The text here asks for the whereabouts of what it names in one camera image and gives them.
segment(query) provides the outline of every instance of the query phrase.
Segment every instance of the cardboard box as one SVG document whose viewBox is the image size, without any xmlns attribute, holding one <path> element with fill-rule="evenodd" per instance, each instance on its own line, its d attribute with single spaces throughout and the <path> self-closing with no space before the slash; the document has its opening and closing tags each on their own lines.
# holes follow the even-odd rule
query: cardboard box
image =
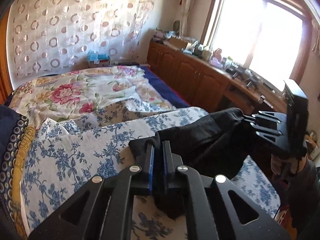
<svg viewBox="0 0 320 240">
<path fill-rule="evenodd" d="M 174 38 L 174 37 L 171 37 L 169 39 L 169 43 L 178 49 L 186 49 L 187 46 L 192 46 L 192 44 L 190 42 L 181 41 L 181 40 Z"/>
<path fill-rule="evenodd" d="M 109 67 L 110 56 L 108 54 L 97 54 L 95 52 L 89 51 L 88 65 L 89 65 L 89 68 Z"/>
</svg>

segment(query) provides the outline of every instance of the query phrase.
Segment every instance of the window frame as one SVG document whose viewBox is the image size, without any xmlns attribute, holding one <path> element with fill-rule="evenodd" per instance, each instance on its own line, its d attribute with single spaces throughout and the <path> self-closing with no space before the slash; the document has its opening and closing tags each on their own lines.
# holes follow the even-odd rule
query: window frame
<svg viewBox="0 0 320 240">
<path fill-rule="evenodd" d="M 301 79 L 303 77 L 305 68 L 307 66 L 309 53 L 311 49 L 311 39 L 312 39 L 312 23 L 311 23 L 311 14 L 309 11 L 308 6 L 305 4 L 303 0 L 288 0 L 291 1 L 289 3 L 286 2 L 286 0 L 263 0 L 265 3 L 273 3 L 276 6 L 279 6 L 291 13 L 293 13 L 295 16 L 302 19 L 302 36 L 300 41 L 300 47 L 298 56 L 296 59 L 296 62 L 293 66 L 290 79 L 295 80 L 295 82 L 299 85 L 301 82 Z M 200 39 L 200 43 L 204 44 L 205 46 L 210 46 L 212 44 L 212 40 L 214 39 L 214 34 L 216 31 L 216 28 L 219 24 L 219 16 L 221 9 L 223 7 L 223 0 L 212 0 L 209 8 L 209 13 L 204 25 L 204 30 Z M 251 60 L 253 55 L 251 53 L 247 56 L 246 65 L 250 66 Z M 273 86 L 270 82 L 268 82 L 266 79 L 264 79 L 264 82 L 266 82 L 269 86 L 271 86 L 277 94 L 279 94 L 281 91 L 279 91 L 275 86 Z"/>
</svg>

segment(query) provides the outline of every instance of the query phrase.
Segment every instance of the small box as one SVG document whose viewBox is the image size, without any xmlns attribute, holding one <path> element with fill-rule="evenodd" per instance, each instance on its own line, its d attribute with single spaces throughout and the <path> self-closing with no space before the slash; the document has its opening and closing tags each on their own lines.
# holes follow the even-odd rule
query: small box
<svg viewBox="0 0 320 240">
<path fill-rule="evenodd" d="M 209 61 L 211 59 L 211 56 L 212 56 L 212 52 L 211 51 L 209 51 L 209 50 L 203 50 L 202 51 L 202 58 L 205 61 Z"/>
<path fill-rule="evenodd" d="M 88 65 L 89 65 L 89 68 L 109 67 L 110 56 L 108 54 L 97 54 L 96 52 L 89 51 Z"/>
<path fill-rule="evenodd" d="M 175 46 L 176 48 L 178 49 L 186 49 L 186 47 L 189 45 L 192 45 L 190 42 L 187 42 L 187 41 L 181 41 L 177 38 L 174 38 L 174 37 L 171 37 L 169 39 L 169 43 L 172 45 L 172 46 Z"/>
</svg>

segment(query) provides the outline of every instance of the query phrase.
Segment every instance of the hand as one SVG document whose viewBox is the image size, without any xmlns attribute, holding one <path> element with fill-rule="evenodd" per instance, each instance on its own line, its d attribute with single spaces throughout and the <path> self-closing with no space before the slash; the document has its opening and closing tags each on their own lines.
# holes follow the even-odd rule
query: hand
<svg viewBox="0 0 320 240">
<path fill-rule="evenodd" d="M 297 170 L 298 173 L 303 170 L 304 166 L 306 165 L 306 161 L 307 156 L 302 157 L 298 168 L 298 160 L 296 158 L 292 157 L 287 160 L 280 160 L 277 156 L 271 154 L 271 170 L 275 175 L 280 175 L 282 163 L 291 163 L 291 172 L 296 174 Z"/>
</svg>

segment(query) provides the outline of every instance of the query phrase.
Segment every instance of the gold trim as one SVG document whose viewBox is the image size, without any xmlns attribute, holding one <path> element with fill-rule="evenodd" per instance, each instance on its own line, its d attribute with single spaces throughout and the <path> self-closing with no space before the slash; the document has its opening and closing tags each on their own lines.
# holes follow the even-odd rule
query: gold trim
<svg viewBox="0 0 320 240">
<path fill-rule="evenodd" d="M 18 234 L 23 238 L 27 239 L 27 234 L 23 225 L 21 216 L 21 199 L 20 199 L 20 181 L 22 178 L 22 171 L 27 154 L 30 149 L 32 140 L 36 134 L 36 129 L 32 126 L 27 126 L 20 147 L 18 149 L 17 158 L 14 164 L 13 180 L 12 180 L 12 205 L 15 227 Z"/>
</svg>

